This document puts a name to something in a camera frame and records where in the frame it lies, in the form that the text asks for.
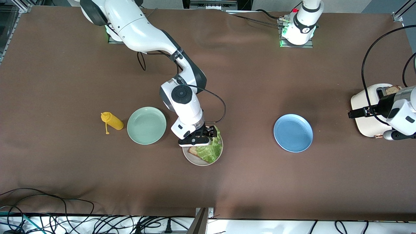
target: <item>green plate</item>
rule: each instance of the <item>green plate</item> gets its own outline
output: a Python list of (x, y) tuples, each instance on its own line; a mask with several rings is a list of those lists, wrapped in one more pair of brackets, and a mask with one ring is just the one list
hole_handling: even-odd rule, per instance
[(162, 138), (166, 130), (166, 118), (154, 107), (135, 111), (127, 122), (129, 137), (138, 144), (152, 144)]

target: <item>yellow squeeze bottle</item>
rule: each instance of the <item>yellow squeeze bottle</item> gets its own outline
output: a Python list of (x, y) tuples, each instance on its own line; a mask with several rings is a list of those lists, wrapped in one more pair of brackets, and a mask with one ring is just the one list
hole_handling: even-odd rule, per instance
[(123, 122), (110, 112), (101, 113), (101, 120), (105, 123), (105, 134), (110, 134), (107, 130), (107, 124), (116, 130), (121, 130), (124, 127)]

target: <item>lettuce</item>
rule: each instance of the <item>lettuce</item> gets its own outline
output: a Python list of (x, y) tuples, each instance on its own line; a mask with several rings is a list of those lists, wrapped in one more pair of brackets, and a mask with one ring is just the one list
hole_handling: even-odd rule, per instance
[(198, 156), (209, 163), (215, 162), (223, 149), (223, 145), (219, 143), (221, 141), (220, 130), (218, 130), (217, 126), (215, 126), (215, 129), (217, 129), (217, 137), (212, 138), (210, 145), (195, 147)]

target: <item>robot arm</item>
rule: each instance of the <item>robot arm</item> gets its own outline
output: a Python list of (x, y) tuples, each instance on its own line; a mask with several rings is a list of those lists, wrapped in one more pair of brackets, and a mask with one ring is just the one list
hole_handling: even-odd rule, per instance
[(290, 23), (282, 36), (294, 45), (304, 45), (313, 37), (323, 11), (324, 3), (321, 0), (303, 0), (300, 10), (290, 14)]
[(352, 110), (353, 118), (381, 115), (394, 130), (384, 132), (387, 140), (416, 139), (416, 86), (401, 89), (397, 93), (380, 98), (376, 105)]
[(182, 67), (181, 73), (161, 85), (159, 94), (166, 107), (178, 115), (171, 129), (183, 140), (179, 144), (208, 145), (209, 138), (198, 136), (195, 140), (192, 135), (195, 131), (206, 132), (203, 111), (196, 96), (205, 88), (206, 77), (166, 31), (157, 29), (146, 19), (140, 4), (139, 0), (80, 0), (82, 12), (89, 21), (105, 25), (113, 38), (120, 39), (131, 50), (165, 51), (172, 62)]

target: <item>toast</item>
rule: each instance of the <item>toast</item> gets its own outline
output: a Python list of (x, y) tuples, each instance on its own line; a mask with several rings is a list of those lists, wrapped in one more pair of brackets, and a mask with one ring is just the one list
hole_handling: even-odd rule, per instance
[(190, 154), (192, 154), (193, 156), (196, 156), (196, 157), (198, 157), (198, 158), (200, 158), (199, 156), (198, 156), (198, 152), (196, 151), (196, 148), (197, 148), (197, 146), (192, 146), (192, 147), (189, 147), (189, 149), (188, 149), (188, 153), (190, 153)]

